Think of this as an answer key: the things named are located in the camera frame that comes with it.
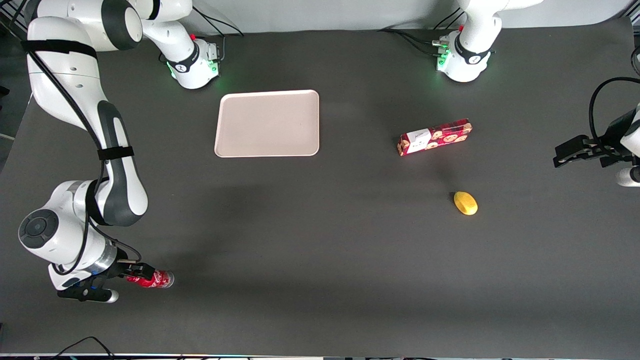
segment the white label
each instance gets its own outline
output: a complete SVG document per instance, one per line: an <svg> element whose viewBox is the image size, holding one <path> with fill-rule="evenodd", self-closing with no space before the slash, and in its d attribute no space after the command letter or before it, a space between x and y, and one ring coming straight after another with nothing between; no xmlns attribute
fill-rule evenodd
<svg viewBox="0 0 640 360"><path fill-rule="evenodd" d="M424 150L427 147L429 141L431 141L431 131L429 129L412 131L406 134L409 138L409 148L406 150L407 154L412 152Z"/></svg>

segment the dark gray tabletop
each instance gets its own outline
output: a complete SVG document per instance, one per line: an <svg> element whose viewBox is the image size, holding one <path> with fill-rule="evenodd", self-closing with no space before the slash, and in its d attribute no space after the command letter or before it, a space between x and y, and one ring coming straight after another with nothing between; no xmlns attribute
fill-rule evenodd
<svg viewBox="0 0 640 360"><path fill-rule="evenodd" d="M1 352L94 335L134 353L637 359L638 190L597 161L552 164L588 131L595 87L633 74L631 34L628 19L507 29L469 84L372 31L230 38L223 76L195 91L149 42L100 54L149 196L137 224L108 232L175 285L115 279L111 305L56 296L17 228L99 162L85 132L32 102L0 177ZM321 99L317 155L216 157L223 95L308 88ZM611 85L600 129L639 99L635 84ZM397 155L399 134L463 117L467 141ZM476 215L453 206L456 190Z"/></svg>

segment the red soda can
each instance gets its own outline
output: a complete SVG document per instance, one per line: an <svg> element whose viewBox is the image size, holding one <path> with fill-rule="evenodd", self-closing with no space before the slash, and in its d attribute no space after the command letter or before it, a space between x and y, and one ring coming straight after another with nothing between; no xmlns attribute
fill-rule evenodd
<svg viewBox="0 0 640 360"><path fill-rule="evenodd" d="M151 280L136 276L125 276L127 281L135 282L143 288L166 289L173 285L173 273L166 270L156 270Z"/></svg>

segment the white wall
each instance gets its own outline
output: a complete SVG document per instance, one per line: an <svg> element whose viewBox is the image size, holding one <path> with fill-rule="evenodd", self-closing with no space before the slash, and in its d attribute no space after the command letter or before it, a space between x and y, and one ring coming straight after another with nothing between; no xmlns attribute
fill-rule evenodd
<svg viewBox="0 0 640 360"><path fill-rule="evenodd" d="M601 22L622 12L633 0L545 0L523 10L500 13L506 28L573 26ZM458 7L453 0L193 0L208 15L231 20L247 33L433 26ZM214 31L193 12L184 24L198 32Z"/></svg>

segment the red snack box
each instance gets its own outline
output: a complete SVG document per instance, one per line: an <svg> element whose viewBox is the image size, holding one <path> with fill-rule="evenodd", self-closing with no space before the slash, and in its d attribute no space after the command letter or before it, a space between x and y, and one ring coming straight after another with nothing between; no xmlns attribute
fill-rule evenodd
<svg viewBox="0 0 640 360"><path fill-rule="evenodd" d="M404 156L412 152L425 151L454 142L462 142L467 139L467 135L472 129L469 119L461 119L440 126L405 133L398 140L398 153L400 156Z"/></svg>

